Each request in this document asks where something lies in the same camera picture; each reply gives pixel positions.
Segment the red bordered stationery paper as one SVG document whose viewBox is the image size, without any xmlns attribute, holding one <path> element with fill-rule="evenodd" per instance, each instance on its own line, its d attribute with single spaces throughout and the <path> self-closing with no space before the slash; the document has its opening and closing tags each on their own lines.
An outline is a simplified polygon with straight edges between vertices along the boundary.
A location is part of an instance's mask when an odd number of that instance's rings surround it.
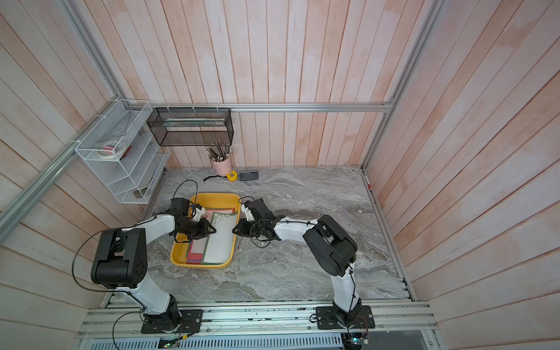
<svg viewBox="0 0 560 350">
<path fill-rule="evenodd" d="M 236 213 L 235 209 L 209 209 L 206 211 L 203 217 L 207 218 L 208 221 L 212 221 L 212 216 L 215 212 L 233 214 Z M 189 247 L 188 253 L 186 254 L 186 262 L 189 265 L 203 265 L 202 260 L 204 256 L 204 251 L 207 245 L 208 237 L 203 239 L 194 240 Z"/>
</svg>

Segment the green bordered stationery paper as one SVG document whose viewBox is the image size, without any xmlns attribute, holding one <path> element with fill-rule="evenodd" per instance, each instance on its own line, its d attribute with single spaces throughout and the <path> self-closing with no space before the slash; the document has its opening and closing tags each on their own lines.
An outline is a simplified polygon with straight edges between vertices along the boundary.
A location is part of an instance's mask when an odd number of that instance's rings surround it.
<svg viewBox="0 0 560 350">
<path fill-rule="evenodd" d="M 229 261 L 233 249 L 233 229 L 236 227 L 236 213 L 226 214 L 215 212 L 211 225 L 216 232 L 208 237 L 202 263 L 204 265 L 222 265 Z"/>
</svg>

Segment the yellow plastic storage tray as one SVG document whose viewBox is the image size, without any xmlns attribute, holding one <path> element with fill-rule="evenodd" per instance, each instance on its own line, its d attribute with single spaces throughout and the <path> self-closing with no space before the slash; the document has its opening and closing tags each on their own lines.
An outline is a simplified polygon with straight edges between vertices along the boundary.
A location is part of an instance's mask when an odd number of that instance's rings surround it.
<svg viewBox="0 0 560 350">
<path fill-rule="evenodd" d="M 202 193 L 188 201 L 189 212 L 177 220 L 170 261 L 182 268 L 222 269 L 233 259 L 241 214 L 240 196 Z"/>
</svg>

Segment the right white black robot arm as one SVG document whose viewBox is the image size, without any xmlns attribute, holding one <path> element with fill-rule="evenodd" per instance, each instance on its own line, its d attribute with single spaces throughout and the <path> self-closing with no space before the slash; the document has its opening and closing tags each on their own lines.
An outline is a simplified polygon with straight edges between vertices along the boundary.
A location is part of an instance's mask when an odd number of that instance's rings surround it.
<svg viewBox="0 0 560 350">
<path fill-rule="evenodd" d="M 344 328 L 351 327 L 362 307 L 354 278 L 358 250 L 355 240 L 330 215 L 316 220 L 276 216 L 262 198 L 245 202 L 241 211 L 244 218 L 233 229 L 233 234 L 265 245 L 272 241 L 307 245 L 320 267 L 331 276 L 334 291 L 333 305 L 317 309 L 317 319 L 335 320 Z"/>
</svg>

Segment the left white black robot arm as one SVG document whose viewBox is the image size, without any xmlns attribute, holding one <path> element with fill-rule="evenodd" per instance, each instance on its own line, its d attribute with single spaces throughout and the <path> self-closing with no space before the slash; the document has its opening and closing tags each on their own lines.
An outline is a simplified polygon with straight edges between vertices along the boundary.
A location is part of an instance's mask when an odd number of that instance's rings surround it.
<svg viewBox="0 0 560 350">
<path fill-rule="evenodd" d="M 99 232 L 90 279 L 104 292 L 124 294 L 136 302 L 144 318 L 143 333 L 171 333 L 182 324 L 176 298 L 148 274 L 147 245 L 161 236 L 183 234 L 184 244 L 210 236 L 216 229 L 204 217 L 206 212 L 200 204 L 174 198 L 166 211 L 148 220 Z"/>
</svg>

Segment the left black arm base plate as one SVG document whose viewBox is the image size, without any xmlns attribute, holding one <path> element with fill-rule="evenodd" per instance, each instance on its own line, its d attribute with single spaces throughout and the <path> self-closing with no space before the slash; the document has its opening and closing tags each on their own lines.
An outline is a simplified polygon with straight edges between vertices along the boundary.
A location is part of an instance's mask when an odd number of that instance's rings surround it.
<svg viewBox="0 0 560 350">
<path fill-rule="evenodd" d="M 204 311 L 202 309 L 178 309 L 159 315 L 144 315 L 141 334 L 198 333 Z"/>
</svg>

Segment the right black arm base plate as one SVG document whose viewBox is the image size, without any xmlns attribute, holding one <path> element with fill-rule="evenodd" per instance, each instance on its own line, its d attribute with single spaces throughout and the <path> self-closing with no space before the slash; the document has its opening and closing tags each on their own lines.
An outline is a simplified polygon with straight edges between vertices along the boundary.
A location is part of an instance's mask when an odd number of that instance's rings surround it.
<svg viewBox="0 0 560 350">
<path fill-rule="evenodd" d="M 357 305 L 350 313 L 338 306 L 320 306 L 314 314 L 320 330 L 372 330 L 376 327 L 370 306 Z"/>
</svg>

